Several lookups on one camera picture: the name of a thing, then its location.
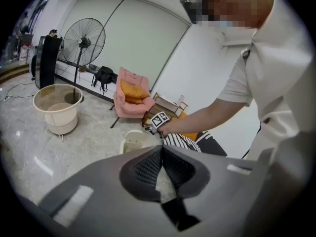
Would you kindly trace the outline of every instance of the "pink armchair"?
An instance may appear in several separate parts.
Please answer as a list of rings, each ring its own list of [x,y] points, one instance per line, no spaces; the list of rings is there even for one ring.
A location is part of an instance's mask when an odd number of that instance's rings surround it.
[[[114,127],[119,118],[141,119],[145,112],[149,111],[149,109],[155,104],[151,97],[143,99],[143,104],[139,105],[125,102],[125,95],[120,87],[121,80],[124,80],[132,85],[140,85],[149,94],[149,83],[147,77],[138,76],[121,67],[118,73],[117,90],[114,94],[114,105],[110,108],[110,110],[112,110],[113,107],[115,107],[118,118],[110,128]]]

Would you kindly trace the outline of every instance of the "orange cushion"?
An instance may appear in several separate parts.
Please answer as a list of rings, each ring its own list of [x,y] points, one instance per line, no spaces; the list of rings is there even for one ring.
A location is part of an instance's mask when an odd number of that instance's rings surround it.
[[[183,119],[187,116],[184,112],[182,112],[179,116],[179,119]],[[197,139],[198,133],[181,133],[183,136],[188,137],[189,139],[195,141]]]
[[[143,99],[149,97],[149,94],[140,85],[131,85],[123,80],[120,81],[120,87],[125,96]]]
[[[128,97],[128,96],[125,96],[125,102],[127,103],[132,103],[132,104],[142,104],[143,101],[139,98],[134,98],[134,97]]]

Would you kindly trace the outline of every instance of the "marble floor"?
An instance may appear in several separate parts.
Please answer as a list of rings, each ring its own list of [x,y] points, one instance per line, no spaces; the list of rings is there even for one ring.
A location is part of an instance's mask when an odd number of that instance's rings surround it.
[[[31,74],[0,85],[0,130],[10,148],[9,152],[1,152],[1,159],[15,190],[34,203],[88,164],[118,155],[126,133],[141,128],[140,119],[120,118],[110,129],[117,118],[115,110],[109,110],[112,103],[83,91],[84,101],[77,108],[77,127],[62,142],[47,130],[43,114],[33,106],[33,97],[4,102],[7,91],[20,82],[31,83]],[[10,95],[28,96],[37,91],[35,84],[21,84]]]

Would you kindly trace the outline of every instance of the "shirt sleeve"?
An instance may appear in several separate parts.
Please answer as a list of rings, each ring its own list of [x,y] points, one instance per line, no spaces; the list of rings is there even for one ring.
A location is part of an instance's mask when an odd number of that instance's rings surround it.
[[[229,102],[246,103],[247,107],[250,106],[253,97],[248,86],[245,70],[245,62],[242,55],[240,55],[224,89],[217,97],[218,99]]]

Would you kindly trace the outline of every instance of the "black backpack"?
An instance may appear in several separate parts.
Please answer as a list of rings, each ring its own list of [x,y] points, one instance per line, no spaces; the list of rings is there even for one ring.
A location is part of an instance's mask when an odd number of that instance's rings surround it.
[[[112,82],[116,83],[117,82],[117,78],[118,78],[118,76],[113,73],[112,69],[102,66],[98,70],[98,72],[93,76],[91,86],[95,87],[97,81],[100,81],[101,82],[100,91],[101,91],[101,88],[102,88],[103,89],[103,94],[104,94],[104,91],[105,92],[108,91],[108,83],[112,83]]]

